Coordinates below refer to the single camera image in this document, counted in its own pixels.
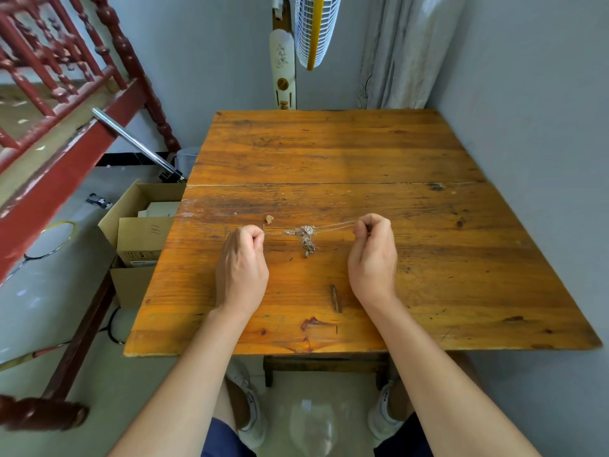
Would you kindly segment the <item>person's left leg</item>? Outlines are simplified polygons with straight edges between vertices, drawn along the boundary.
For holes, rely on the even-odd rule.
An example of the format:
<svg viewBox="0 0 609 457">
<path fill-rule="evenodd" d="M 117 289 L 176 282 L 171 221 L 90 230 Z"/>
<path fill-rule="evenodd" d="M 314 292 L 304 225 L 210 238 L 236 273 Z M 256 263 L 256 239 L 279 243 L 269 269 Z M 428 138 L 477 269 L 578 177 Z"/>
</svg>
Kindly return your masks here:
<svg viewBox="0 0 609 457">
<path fill-rule="evenodd" d="M 227 376 L 223 379 L 217 397 L 214 417 L 229 425 L 234 431 L 245 428 L 252 418 L 246 391 Z"/>
</svg>

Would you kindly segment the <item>person's right leg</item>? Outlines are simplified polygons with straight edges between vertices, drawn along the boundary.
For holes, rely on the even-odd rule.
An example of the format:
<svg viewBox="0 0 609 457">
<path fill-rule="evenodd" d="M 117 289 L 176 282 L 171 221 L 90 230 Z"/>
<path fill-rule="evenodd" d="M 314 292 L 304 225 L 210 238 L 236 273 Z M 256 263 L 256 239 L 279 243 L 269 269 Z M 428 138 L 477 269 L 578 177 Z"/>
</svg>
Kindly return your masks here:
<svg viewBox="0 0 609 457">
<path fill-rule="evenodd" d="M 397 378 L 389 389 L 387 414 L 395 421 L 404 422 L 415 413 L 407 390 L 400 378 Z"/>
</svg>

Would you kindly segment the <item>person's right white shoe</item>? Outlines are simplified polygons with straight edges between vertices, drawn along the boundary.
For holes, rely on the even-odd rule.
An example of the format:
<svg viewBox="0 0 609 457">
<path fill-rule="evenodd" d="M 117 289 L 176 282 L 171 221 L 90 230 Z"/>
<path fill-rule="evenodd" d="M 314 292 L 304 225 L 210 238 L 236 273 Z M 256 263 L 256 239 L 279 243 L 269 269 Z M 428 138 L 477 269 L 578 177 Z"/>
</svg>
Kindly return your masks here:
<svg viewBox="0 0 609 457">
<path fill-rule="evenodd" d="M 394 383 L 394 381 L 389 381 L 383 386 L 376 403 L 368 412 L 368 426 L 378 442 L 391 438 L 404 423 L 404 421 L 392 418 L 389 414 L 389 399 Z"/>
</svg>

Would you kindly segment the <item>white flat box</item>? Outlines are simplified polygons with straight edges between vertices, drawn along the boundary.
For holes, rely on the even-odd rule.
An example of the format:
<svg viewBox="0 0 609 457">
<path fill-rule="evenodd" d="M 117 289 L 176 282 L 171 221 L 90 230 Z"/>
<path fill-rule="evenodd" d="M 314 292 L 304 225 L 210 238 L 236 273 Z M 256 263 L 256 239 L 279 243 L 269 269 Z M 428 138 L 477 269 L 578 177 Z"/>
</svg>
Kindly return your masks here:
<svg viewBox="0 0 609 457">
<path fill-rule="evenodd" d="M 146 209 L 140 210 L 137 217 L 174 217 L 180 201 L 150 202 Z"/>
</svg>

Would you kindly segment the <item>person's right forearm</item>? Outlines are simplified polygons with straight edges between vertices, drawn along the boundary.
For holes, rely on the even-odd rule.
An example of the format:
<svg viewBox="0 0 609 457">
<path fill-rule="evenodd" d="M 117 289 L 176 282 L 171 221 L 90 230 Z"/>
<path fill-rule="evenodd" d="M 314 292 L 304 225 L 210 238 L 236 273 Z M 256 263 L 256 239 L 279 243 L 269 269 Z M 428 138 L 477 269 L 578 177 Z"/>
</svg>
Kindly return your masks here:
<svg viewBox="0 0 609 457">
<path fill-rule="evenodd" d="M 434 457 L 541 457 L 396 297 L 365 304 Z"/>
</svg>

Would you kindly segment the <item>person's leg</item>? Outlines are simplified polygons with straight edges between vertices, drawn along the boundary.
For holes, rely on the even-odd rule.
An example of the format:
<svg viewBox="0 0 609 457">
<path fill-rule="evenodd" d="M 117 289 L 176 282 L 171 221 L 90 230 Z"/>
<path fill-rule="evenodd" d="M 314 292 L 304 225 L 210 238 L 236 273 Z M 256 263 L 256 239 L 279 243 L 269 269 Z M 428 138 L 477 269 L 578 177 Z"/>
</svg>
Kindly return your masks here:
<svg viewBox="0 0 609 457">
<path fill-rule="evenodd" d="M 400 378 L 397 378 L 389 389 L 387 414 L 395 421 L 404 422 L 415 413 L 407 390 Z"/>
<path fill-rule="evenodd" d="M 229 425 L 234 431 L 245 428 L 252 418 L 246 391 L 227 376 L 223 379 L 217 397 L 214 417 Z"/>
</svg>

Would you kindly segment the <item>white standing fan head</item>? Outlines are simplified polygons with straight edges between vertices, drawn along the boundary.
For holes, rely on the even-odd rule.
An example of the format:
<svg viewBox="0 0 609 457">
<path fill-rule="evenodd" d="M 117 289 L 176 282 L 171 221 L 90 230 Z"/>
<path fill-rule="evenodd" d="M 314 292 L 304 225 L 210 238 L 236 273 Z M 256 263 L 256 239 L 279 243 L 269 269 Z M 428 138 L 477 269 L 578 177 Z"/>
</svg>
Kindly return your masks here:
<svg viewBox="0 0 609 457">
<path fill-rule="evenodd" d="M 324 59 L 336 26 L 341 0 L 295 0 L 295 51 L 307 70 Z"/>
</svg>

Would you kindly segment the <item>person's left white shoe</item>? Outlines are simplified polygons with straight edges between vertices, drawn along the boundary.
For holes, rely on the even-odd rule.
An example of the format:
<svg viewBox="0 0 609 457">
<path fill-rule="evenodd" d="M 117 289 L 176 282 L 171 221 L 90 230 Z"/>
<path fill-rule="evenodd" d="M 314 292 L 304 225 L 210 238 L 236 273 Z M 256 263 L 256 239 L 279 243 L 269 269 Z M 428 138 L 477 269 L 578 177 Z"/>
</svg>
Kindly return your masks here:
<svg viewBox="0 0 609 457">
<path fill-rule="evenodd" d="M 239 384 L 246 391 L 252 416 L 250 423 L 242 430 L 237 430 L 237 432 L 241 441 L 250 450 L 255 451 L 264 443 L 269 423 L 261 408 L 257 392 L 250 379 L 250 374 L 243 363 L 232 359 L 229 362 L 225 376 Z"/>
</svg>

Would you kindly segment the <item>dark wooden crossbar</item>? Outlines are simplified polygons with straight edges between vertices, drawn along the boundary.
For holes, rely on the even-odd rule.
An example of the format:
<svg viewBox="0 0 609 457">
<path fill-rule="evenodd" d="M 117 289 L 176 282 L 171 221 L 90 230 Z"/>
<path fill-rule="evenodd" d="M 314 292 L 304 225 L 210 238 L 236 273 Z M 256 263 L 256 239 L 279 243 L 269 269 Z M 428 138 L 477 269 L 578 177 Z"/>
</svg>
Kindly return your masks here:
<svg viewBox="0 0 609 457">
<path fill-rule="evenodd" d="M 273 386 L 275 372 L 334 372 L 375 374 L 377 389 L 389 382 L 388 353 L 331 353 L 265 355 L 263 357 L 265 386 Z"/>
</svg>

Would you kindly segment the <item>person's right hand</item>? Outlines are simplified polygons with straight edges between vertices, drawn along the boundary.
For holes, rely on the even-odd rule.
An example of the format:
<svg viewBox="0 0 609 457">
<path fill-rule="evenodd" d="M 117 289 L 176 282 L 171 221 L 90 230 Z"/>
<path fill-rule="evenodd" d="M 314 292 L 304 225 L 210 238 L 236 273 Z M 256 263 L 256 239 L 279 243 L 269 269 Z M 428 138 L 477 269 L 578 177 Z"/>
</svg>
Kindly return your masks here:
<svg viewBox="0 0 609 457">
<path fill-rule="evenodd" d="M 371 225 L 368 239 L 354 238 L 348 257 L 348 278 L 356 299 L 367 313 L 391 306 L 396 298 L 398 253 L 391 222 L 370 213 L 358 220 Z"/>
</svg>

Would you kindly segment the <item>dark blue shorts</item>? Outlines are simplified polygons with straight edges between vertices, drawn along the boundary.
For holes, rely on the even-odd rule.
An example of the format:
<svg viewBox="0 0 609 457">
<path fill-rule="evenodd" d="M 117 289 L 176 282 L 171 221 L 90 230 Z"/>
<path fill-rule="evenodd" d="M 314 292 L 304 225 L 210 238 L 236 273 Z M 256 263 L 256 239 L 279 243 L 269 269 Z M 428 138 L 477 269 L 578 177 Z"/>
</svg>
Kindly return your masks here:
<svg viewBox="0 0 609 457">
<path fill-rule="evenodd" d="M 434 457 L 422 425 L 413 413 L 390 438 L 373 449 L 375 457 Z M 201 457 L 257 457 L 226 423 L 212 418 Z"/>
</svg>

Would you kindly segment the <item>red wooden bed frame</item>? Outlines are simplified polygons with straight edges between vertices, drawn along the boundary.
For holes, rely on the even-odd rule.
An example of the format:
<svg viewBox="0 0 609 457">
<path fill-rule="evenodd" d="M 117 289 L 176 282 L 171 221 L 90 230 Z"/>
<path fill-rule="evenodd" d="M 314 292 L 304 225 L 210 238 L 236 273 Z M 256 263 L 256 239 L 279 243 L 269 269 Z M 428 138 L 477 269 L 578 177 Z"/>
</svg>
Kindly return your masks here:
<svg viewBox="0 0 609 457">
<path fill-rule="evenodd" d="M 0 124 L 0 278 L 51 257 L 27 249 L 83 183 L 118 134 L 93 117 L 92 99 L 112 91 L 104 112 L 128 124 L 146 109 L 169 153 L 180 144 L 110 0 L 89 0 L 122 69 L 82 0 L 68 0 L 88 47 L 61 0 L 0 0 L 0 71 L 40 115 L 19 137 Z"/>
</svg>

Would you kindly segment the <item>large open cardboard box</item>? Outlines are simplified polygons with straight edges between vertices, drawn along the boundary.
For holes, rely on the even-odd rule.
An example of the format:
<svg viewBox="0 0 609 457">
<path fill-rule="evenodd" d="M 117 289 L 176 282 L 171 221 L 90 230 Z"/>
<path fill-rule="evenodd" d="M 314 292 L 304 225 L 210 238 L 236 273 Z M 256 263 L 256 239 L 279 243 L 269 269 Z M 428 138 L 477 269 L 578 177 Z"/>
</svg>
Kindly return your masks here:
<svg viewBox="0 0 609 457">
<path fill-rule="evenodd" d="M 183 183 L 146 184 L 136 180 L 98 223 L 116 258 L 110 267 L 118 303 L 141 306 L 174 217 L 137 217 L 150 202 L 181 201 Z"/>
</svg>

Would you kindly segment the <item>person's white shoe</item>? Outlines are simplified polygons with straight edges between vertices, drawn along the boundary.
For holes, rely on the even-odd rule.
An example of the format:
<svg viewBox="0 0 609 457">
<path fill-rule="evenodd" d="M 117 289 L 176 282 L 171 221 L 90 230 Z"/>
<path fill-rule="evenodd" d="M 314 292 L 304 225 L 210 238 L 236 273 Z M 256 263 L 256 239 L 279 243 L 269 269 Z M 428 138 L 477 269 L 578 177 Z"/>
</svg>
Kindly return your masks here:
<svg viewBox="0 0 609 457">
<path fill-rule="evenodd" d="M 257 392 L 250 379 L 250 374 L 243 363 L 232 359 L 229 362 L 225 376 L 239 384 L 246 391 L 252 416 L 250 423 L 242 430 L 237 430 L 237 432 L 241 441 L 250 450 L 255 451 L 264 443 L 269 423 L 261 408 Z"/>
<path fill-rule="evenodd" d="M 394 383 L 394 381 L 389 381 L 383 386 L 376 403 L 368 412 L 368 426 L 378 442 L 391 438 L 404 423 L 404 421 L 392 418 L 389 414 L 389 399 Z"/>
</svg>

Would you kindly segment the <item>person's left forearm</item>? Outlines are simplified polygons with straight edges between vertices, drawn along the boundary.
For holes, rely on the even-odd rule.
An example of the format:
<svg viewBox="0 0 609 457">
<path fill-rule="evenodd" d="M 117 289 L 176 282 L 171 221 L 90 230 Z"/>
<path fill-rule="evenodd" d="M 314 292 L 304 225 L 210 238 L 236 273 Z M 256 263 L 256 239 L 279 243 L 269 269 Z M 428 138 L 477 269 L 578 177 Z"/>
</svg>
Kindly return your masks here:
<svg viewBox="0 0 609 457">
<path fill-rule="evenodd" d="M 107 457 L 199 457 L 226 369 L 251 315 L 213 309 Z"/>
</svg>

